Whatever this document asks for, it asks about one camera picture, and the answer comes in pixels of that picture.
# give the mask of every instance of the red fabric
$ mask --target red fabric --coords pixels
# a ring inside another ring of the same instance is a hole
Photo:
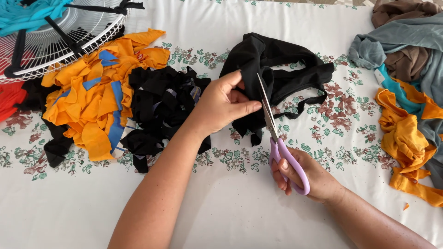
[[[9,118],[17,111],[14,104],[21,104],[27,96],[22,89],[24,81],[0,84],[0,122]]]

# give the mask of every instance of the white tablecloth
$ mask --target white tablecloth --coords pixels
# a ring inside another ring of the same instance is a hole
[[[279,134],[344,186],[443,248],[443,210],[389,187],[397,163],[380,149],[381,113],[373,99],[379,85],[372,71],[347,58],[354,36],[373,29],[372,8],[238,0],[150,0],[144,6],[131,12],[126,33],[165,30],[151,46],[168,47],[177,70],[191,66],[217,79],[229,49],[249,32],[334,62],[329,107],[308,105],[296,120],[276,120]],[[293,111],[309,94],[317,91],[295,93],[275,111]],[[39,113],[16,113],[0,129],[0,247],[105,248],[143,178],[132,156],[93,163],[72,147],[53,169],[42,152],[51,135]],[[321,204],[277,188],[266,165],[269,133],[264,136],[255,147],[231,126],[211,136],[213,148],[197,158],[171,248],[355,248]]]

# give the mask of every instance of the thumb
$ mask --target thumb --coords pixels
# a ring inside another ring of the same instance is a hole
[[[280,173],[287,176],[291,181],[295,182],[300,188],[303,188],[303,182],[295,171],[295,169],[288,163],[288,161],[284,158],[278,162],[278,168]]]
[[[236,120],[260,109],[261,103],[260,101],[256,100],[246,101],[238,104],[231,104],[231,118],[232,120]]]

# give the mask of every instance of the left hand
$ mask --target left hand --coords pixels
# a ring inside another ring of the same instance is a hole
[[[250,101],[244,94],[233,90],[235,87],[245,89],[240,70],[212,81],[187,118],[188,125],[198,128],[198,132],[206,137],[230,122],[260,110],[261,102]]]

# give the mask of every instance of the right hand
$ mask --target right hand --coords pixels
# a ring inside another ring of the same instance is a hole
[[[343,197],[345,187],[309,154],[290,147],[288,147],[288,150],[306,173],[309,185],[311,186],[311,190],[307,195],[308,198],[315,202],[325,203],[340,200]],[[285,182],[281,173],[295,182],[300,188],[303,188],[303,183],[299,175],[287,160],[282,158],[278,164],[273,161],[271,169],[275,182],[281,190],[285,191],[286,195],[292,193],[291,181],[288,180],[288,182]]]

